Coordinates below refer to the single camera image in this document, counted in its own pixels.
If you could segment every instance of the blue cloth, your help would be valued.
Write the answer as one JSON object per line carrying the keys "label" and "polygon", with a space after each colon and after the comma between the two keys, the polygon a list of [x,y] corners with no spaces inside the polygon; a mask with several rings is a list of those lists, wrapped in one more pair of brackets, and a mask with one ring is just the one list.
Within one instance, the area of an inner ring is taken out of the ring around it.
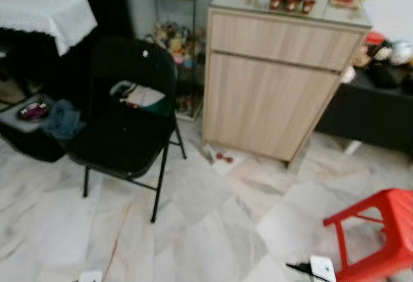
{"label": "blue cloth", "polygon": [[55,103],[41,128],[56,140],[73,139],[86,124],[80,120],[80,111],[69,101],[62,99]]}

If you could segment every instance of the chair seat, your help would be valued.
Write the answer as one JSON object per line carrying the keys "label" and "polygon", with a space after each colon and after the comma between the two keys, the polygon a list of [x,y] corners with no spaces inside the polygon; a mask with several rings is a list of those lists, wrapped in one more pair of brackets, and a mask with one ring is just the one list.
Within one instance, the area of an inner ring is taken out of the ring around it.
{"label": "chair seat", "polygon": [[89,123],[67,151],[78,163],[132,180],[148,172],[173,131],[172,117],[115,105]]}

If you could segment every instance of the chair backrest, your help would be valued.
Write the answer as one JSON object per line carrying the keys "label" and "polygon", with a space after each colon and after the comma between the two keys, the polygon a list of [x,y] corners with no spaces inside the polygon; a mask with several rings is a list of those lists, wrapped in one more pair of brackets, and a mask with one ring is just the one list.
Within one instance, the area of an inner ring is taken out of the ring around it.
{"label": "chair backrest", "polygon": [[108,37],[92,53],[92,77],[119,78],[175,98],[177,67],[163,48],[150,43]]}

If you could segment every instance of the white tile floor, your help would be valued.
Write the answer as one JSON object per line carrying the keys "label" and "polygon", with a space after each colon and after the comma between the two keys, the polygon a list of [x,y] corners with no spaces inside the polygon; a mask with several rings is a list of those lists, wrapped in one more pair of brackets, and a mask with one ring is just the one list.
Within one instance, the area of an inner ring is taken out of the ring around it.
{"label": "white tile floor", "polygon": [[[200,120],[181,127],[188,159],[171,149],[155,225],[153,193],[93,172],[81,199],[79,165],[40,163],[0,141],[0,281],[72,282],[85,270],[105,282],[309,281],[285,263],[320,254],[339,269],[324,217],[384,188],[413,190],[398,152],[364,145],[346,156],[314,134],[297,172],[230,150],[234,163],[211,165],[198,150]],[[159,160],[142,180],[158,171]],[[375,230],[351,226],[352,259],[381,244]]]}

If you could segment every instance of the black folding chair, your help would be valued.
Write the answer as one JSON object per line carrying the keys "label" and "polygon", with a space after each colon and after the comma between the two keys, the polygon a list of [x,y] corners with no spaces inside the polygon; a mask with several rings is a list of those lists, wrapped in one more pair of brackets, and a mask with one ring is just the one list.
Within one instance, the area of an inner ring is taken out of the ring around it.
{"label": "black folding chair", "polygon": [[[83,197],[88,195],[90,169],[156,191],[151,222],[156,220],[169,144],[185,148],[176,122],[174,105],[177,69],[164,49],[143,41],[111,37],[100,42],[92,54],[91,120],[69,143],[69,156],[85,165]],[[110,87],[128,80],[166,95],[166,114],[130,108],[110,100]],[[176,131],[178,143],[170,136]],[[157,187],[133,181],[148,172],[163,149]]]}

